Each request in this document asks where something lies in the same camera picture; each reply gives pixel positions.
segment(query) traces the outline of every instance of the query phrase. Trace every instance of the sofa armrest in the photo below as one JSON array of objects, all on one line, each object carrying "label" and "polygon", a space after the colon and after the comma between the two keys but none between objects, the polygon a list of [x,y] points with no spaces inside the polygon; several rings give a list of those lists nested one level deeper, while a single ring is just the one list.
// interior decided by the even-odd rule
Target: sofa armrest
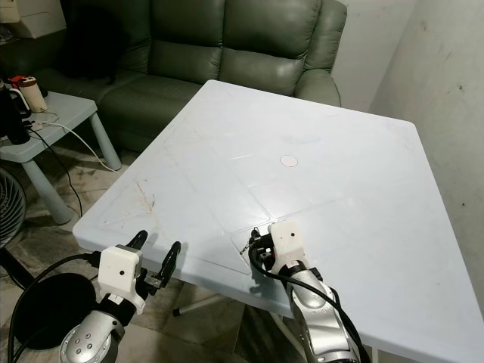
[{"label": "sofa armrest", "polygon": [[37,39],[21,39],[0,47],[2,76],[29,75],[51,67],[64,41],[65,30]]},{"label": "sofa armrest", "polygon": [[338,88],[331,75],[325,70],[303,72],[297,82],[294,97],[330,106],[341,106]]}]

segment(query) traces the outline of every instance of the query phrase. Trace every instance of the white table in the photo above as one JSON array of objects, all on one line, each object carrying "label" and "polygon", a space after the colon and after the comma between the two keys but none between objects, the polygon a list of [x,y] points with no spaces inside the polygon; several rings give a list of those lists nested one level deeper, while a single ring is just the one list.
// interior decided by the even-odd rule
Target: white table
[{"label": "white table", "polygon": [[[121,168],[121,162],[116,155],[116,151],[96,114],[98,108],[94,101],[55,92],[49,92],[45,101],[48,105],[48,113],[32,113],[28,120],[41,123],[57,123],[69,129],[74,129],[89,119],[107,165],[114,170]],[[65,136],[68,131],[59,126],[46,126],[39,130],[38,133],[47,144],[53,145],[53,143]],[[47,147],[37,135],[31,134],[31,136],[27,143],[21,145],[13,145],[9,140],[3,141],[0,147],[0,158],[21,163],[33,186],[51,213],[52,218],[58,224],[67,223],[72,218],[72,211],[62,201],[62,198],[33,159]]]},{"label": "white table", "polygon": [[[297,166],[283,165],[283,156]],[[74,227],[102,250],[149,232],[152,270],[291,316],[280,283],[238,250],[295,219],[308,260],[364,343],[422,362],[477,363],[484,323],[413,124],[208,81]]]}]

